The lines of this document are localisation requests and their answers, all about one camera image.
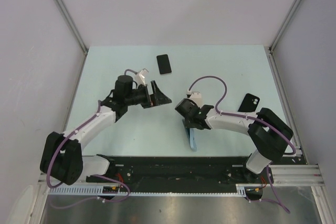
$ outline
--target black rectangular object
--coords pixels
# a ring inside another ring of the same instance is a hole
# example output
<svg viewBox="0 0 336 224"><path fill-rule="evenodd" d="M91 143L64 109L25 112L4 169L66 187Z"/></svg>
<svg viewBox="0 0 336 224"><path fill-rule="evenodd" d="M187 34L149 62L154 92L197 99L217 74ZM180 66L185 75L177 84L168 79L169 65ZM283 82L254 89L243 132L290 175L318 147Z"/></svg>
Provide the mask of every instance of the black rectangular object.
<svg viewBox="0 0 336 224"><path fill-rule="evenodd" d="M243 101L241 102L238 112L255 112L258 107L259 101L259 97L247 93Z"/></svg>
<svg viewBox="0 0 336 224"><path fill-rule="evenodd" d="M160 74L168 74L172 72L168 55L158 55L156 59Z"/></svg>

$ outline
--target white table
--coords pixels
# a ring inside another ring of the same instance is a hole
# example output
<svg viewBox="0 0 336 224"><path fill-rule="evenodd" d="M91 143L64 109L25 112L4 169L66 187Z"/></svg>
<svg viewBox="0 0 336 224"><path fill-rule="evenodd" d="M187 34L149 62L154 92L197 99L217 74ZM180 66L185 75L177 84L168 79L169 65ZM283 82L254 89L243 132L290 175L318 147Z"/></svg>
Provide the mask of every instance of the white table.
<svg viewBox="0 0 336 224"><path fill-rule="evenodd" d="M156 56L168 54L172 74L159 74ZM97 109L117 77L130 68L147 68L146 82L155 80L172 99L168 105L129 107L112 127L85 148L84 155L120 156L247 156L255 150L249 136L224 130L195 130L197 152L190 149L182 117L174 110L198 77L215 75L228 85L222 110L237 111L245 94L260 97L257 110L272 109L285 120L264 47L255 46L119 46L91 47L71 110L68 128L77 126ZM215 79L200 81L205 104L215 104L224 92Z"/></svg>

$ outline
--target white wall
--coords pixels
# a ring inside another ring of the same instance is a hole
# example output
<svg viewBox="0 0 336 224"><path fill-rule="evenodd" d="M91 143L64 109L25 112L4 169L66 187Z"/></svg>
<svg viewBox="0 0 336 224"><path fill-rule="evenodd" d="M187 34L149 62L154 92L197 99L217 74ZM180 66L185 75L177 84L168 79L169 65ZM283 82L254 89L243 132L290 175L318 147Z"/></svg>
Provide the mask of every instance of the white wall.
<svg viewBox="0 0 336 224"><path fill-rule="evenodd" d="M0 223L37 183L46 136L60 131L83 54L53 0L0 0Z"/></svg>
<svg viewBox="0 0 336 224"><path fill-rule="evenodd" d="M87 45L270 45L294 0L65 0Z"/></svg>
<svg viewBox="0 0 336 224"><path fill-rule="evenodd" d="M299 134L336 206L336 0L304 0L275 50Z"/></svg>

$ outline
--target reflective metal surface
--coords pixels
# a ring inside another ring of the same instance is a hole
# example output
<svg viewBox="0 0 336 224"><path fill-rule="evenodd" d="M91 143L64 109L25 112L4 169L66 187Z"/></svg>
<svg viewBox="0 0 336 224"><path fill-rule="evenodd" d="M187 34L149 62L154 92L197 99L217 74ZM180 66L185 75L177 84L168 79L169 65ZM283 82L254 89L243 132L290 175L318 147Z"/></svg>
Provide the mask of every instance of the reflective metal surface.
<svg viewBox="0 0 336 224"><path fill-rule="evenodd" d="M122 223L122 224L196 224L196 223L321 223L310 187L278 188L288 215L268 202L252 202L234 197L130 197L120 203L83 202L66 210L57 206L75 203L87 196L48 196L41 223ZM270 188L265 198L274 198Z"/></svg>

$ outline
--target robotic arm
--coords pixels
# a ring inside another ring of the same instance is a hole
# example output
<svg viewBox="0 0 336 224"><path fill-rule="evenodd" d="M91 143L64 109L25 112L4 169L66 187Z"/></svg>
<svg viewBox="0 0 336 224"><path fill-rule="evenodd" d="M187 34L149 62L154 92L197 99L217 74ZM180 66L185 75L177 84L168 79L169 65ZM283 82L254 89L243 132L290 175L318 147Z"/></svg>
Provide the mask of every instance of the robotic arm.
<svg viewBox="0 0 336 224"><path fill-rule="evenodd" d="M293 131L272 110L262 108L258 113L224 112L219 114L213 106L203 105L199 92L190 92L187 97L175 108L184 117L185 127L199 130L230 130L251 137L257 149L244 165L244 177L251 183L267 165L279 161L285 154L288 143L278 133L260 122L262 120L268 123L270 127L277 129L290 140L293 137Z"/></svg>
<svg viewBox="0 0 336 224"><path fill-rule="evenodd" d="M153 93L149 95L144 76L146 69L135 76L119 76L114 90L99 104L98 110L75 130L63 133L52 132L45 144L40 170L62 183L72 185L78 179L98 174L103 175L109 167L109 161L102 156L82 157L82 150L106 127L117 122L128 110L128 106L140 104L144 109L171 103L151 81Z"/></svg>

